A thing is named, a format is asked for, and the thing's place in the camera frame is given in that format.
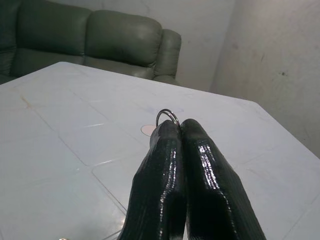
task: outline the silver ring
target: silver ring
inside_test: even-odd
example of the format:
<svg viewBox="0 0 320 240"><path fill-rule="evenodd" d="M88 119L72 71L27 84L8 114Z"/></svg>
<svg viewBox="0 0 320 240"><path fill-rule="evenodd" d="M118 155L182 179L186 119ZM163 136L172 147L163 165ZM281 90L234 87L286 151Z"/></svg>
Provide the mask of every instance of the silver ring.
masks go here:
<svg viewBox="0 0 320 240"><path fill-rule="evenodd" d="M177 116L171 110L166 109L166 108L162 109L158 113L158 115L156 116L156 120L155 120L156 127L158 127L158 125L159 125L159 118L160 118L161 114L167 115L172 120L172 122L174 122L178 126L178 128L180 129L180 122L179 122Z"/></svg>

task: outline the concrete wall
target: concrete wall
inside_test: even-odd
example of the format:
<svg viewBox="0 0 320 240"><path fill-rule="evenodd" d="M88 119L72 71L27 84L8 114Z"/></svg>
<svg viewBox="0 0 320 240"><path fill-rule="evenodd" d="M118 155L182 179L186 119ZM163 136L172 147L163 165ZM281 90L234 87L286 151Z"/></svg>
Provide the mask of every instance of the concrete wall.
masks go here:
<svg viewBox="0 0 320 240"><path fill-rule="evenodd" d="M209 91L235 0L52 0L147 16L182 35L176 79Z"/></svg>
<svg viewBox="0 0 320 240"><path fill-rule="evenodd" d="M211 91L259 103L320 157L320 1L238 0Z"/></svg>

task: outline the sofa backrest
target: sofa backrest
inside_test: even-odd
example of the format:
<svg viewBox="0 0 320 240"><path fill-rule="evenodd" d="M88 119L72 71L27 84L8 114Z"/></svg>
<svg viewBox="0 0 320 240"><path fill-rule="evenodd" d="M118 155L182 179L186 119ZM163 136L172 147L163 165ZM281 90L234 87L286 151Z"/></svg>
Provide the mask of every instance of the sofa backrest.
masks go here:
<svg viewBox="0 0 320 240"><path fill-rule="evenodd" d="M176 75L181 37L151 18L46 0L4 2L11 23L0 16L0 74L21 77L70 62L145 79Z"/></svg>

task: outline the green leather sofa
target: green leather sofa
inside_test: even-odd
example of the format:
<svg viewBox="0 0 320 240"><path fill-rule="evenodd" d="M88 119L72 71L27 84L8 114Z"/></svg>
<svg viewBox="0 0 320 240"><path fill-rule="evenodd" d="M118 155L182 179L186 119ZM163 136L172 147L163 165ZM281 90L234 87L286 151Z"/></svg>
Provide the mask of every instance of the green leather sofa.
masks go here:
<svg viewBox="0 0 320 240"><path fill-rule="evenodd" d="M57 62L175 81L181 36L148 17L0 0L0 84Z"/></svg>

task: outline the table surface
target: table surface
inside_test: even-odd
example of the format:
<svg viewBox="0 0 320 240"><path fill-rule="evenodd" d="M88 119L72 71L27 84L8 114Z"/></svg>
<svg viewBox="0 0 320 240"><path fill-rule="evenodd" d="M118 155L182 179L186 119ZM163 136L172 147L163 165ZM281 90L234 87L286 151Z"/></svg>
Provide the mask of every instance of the table surface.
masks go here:
<svg viewBox="0 0 320 240"><path fill-rule="evenodd" d="M0 86L0 239L116 239L164 108L208 132L268 240L318 239L320 160L258 104L66 62Z"/></svg>

